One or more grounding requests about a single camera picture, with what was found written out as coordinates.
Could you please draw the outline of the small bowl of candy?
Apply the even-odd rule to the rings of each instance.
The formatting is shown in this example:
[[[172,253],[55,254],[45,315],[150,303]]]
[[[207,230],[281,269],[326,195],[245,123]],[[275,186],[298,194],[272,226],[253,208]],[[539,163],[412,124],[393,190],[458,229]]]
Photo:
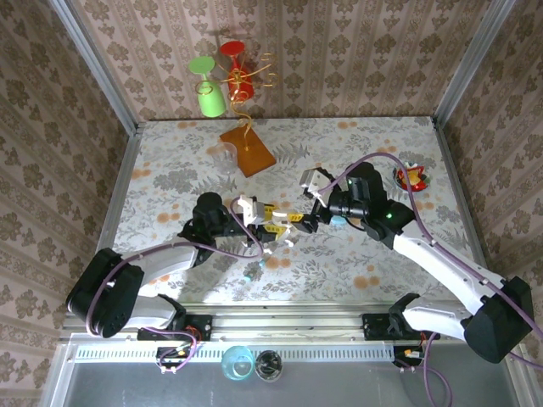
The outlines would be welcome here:
[[[407,176],[400,167],[393,169],[393,178],[395,184],[402,190],[407,190],[407,185],[411,186],[413,192],[421,192],[430,186],[431,178],[425,170],[425,166],[414,162],[405,162],[404,166]]]

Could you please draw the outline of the clear plastic cup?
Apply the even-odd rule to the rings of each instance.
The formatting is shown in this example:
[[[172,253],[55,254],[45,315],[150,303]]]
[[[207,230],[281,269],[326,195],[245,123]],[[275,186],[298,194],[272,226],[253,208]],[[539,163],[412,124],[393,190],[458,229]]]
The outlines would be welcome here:
[[[238,168],[237,149],[230,142],[218,142],[209,149],[214,166],[224,175],[231,175]]]

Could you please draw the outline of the green wine glass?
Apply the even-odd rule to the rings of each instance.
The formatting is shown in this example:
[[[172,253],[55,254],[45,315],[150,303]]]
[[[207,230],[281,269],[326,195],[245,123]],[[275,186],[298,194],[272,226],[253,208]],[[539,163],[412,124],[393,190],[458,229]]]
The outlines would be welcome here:
[[[188,64],[191,73],[199,75],[201,80],[195,86],[200,110],[207,118],[216,118],[227,110],[226,101],[221,86],[210,79],[210,73],[215,68],[215,60],[210,56],[200,56]]]

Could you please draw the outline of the dark glass cup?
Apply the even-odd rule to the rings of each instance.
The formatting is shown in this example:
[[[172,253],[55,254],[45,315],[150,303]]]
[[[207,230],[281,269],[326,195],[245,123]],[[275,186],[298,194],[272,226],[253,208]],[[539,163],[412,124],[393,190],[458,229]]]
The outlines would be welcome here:
[[[274,350],[261,352],[255,360],[255,373],[264,382],[276,382],[283,373],[283,360]]]

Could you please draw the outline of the blue glass cup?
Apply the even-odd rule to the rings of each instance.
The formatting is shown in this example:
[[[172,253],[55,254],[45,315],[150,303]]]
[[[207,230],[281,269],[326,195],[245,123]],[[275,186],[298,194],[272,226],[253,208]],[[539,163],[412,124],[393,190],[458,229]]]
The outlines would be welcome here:
[[[233,346],[227,349],[221,358],[223,375],[233,381],[249,378],[255,370],[255,357],[245,346]]]

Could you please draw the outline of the grey metal shelf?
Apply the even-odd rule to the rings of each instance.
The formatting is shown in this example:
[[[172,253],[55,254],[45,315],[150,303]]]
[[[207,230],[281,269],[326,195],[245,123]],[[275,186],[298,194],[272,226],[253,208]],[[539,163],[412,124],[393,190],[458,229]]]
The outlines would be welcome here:
[[[76,363],[73,335],[53,360],[39,407],[543,407],[538,383],[525,365],[493,365],[465,344],[437,340],[427,364],[285,362],[276,382],[255,371],[243,381],[223,375],[221,362],[191,358],[179,371],[153,363]]]

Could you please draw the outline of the red wine glass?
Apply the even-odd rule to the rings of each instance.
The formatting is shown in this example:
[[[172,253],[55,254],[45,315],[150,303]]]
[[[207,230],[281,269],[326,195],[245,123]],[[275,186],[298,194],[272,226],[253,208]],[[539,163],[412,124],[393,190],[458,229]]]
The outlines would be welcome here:
[[[233,102],[246,102],[254,96],[254,87],[250,73],[244,67],[245,44],[230,41],[221,45],[221,53],[231,60],[227,84],[229,97]]]

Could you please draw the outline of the aluminium mounting rail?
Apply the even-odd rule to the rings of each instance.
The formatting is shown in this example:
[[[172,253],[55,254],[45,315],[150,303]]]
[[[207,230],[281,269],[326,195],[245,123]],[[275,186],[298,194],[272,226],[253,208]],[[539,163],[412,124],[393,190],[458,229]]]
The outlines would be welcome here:
[[[249,344],[347,344],[366,341],[361,315],[389,313],[390,305],[329,302],[240,302],[174,305],[162,298],[142,298],[132,312],[113,311],[107,327],[119,331],[111,341],[132,340],[145,326],[167,328],[175,317],[211,315],[210,342]]]

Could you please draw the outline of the aluminium table edge rail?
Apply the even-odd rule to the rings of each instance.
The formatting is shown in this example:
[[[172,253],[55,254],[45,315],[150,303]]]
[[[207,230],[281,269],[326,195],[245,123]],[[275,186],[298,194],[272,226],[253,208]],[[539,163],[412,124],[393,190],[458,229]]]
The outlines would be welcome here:
[[[96,252],[103,248],[112,248],[114,245],[123,205],[132,178],[132,171],[134,170],[134,165],[139,152],[144,126],[145,124],[138,125],[135,132],[128,139],[115,187],[109,201],[108,211],[98,239]]]
[[[468,210],[467,200],[463,194],[462,184],[456,172],[451,151],[445,140],[445,134],[441,126],[437,125],[434,120],[432,123],[464,225],[468,247],[472,254],[472,257],[467,257],[455,250],[449,243],[441,242],[434,235],[436,254],[433,254],[433,257],[445,265],[445,270],[438,274],[437,279],[455,295],[471,315],[475,315],[484,305],[483,299],[495,295],[491,284],[497,288],[502,286],[501,277],[486,268],[482,248]]]

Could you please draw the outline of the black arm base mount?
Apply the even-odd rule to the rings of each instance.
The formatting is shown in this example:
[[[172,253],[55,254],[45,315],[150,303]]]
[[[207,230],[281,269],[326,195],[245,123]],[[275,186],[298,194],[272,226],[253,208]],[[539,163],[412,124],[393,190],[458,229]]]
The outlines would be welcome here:
[[[138,341],[179,341],[188,340],[190,338],[186,335],[179,334],[179,332],[189,333],[196,338],[198,342],[209,342],[211,340],[212,333],[212,321],[211,315],[184,315],[175,317],[167,328],[162,328],[165,333],[157,333],[157,328],[152,332],[149,329],[140,328],[137,333]]]
[[[361,315],[361,329],[367,341],[420,340],[429,338],[431,331],[417,331],[402,317],[389,313],[365,313]]]

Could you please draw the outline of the aluminium frame post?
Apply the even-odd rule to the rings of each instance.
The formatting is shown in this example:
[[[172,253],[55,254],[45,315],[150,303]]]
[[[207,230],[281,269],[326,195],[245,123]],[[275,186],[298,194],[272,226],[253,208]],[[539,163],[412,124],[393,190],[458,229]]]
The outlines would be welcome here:
[[[434,121],[437,125],[443,127],[452,116],[515,2],[516,0],[491,0],[435,111]]]
[[[105,59],[98,51],[90,31],[85,27],[83,20],[76,12],[70,0],[48,0],[60,21],[67,30],[76,49],[87,64],[92,76],[98,83],[109,104],[115,112],[117,119],[123,125],[126,134],[133,137],[137,133],[138,122],[131,109],[125,102],[120,88],[115,84],[109,72]]]

